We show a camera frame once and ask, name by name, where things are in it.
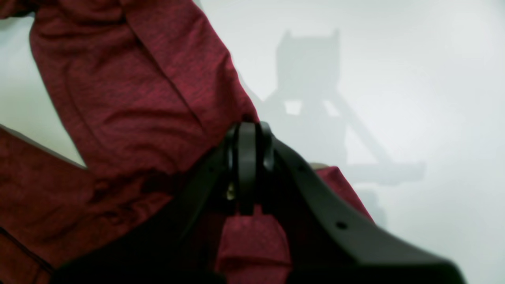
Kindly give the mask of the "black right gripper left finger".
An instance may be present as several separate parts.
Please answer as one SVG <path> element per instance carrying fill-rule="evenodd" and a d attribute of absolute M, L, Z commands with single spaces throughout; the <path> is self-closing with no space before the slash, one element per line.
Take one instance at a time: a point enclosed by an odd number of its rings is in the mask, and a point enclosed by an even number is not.
<path fill-rule="evenodd" d="M 228 216 L 257 202 L 257 125 L 231 126 L 184 189 L 154 217 L 61 267 L 53 284 L 225 284 L 213 271 Z"/>

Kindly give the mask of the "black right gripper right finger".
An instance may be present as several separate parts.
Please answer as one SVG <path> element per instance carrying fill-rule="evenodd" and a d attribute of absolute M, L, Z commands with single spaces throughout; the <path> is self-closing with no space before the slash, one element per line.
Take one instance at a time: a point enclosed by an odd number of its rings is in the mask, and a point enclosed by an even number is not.
<path fill-rule="evenodd" d="M 267 123 L 256 127 L 262 200 L 292 258 L 288 284 L 463 284 L 453 262 L 377 227 L 337 196 Z"/>

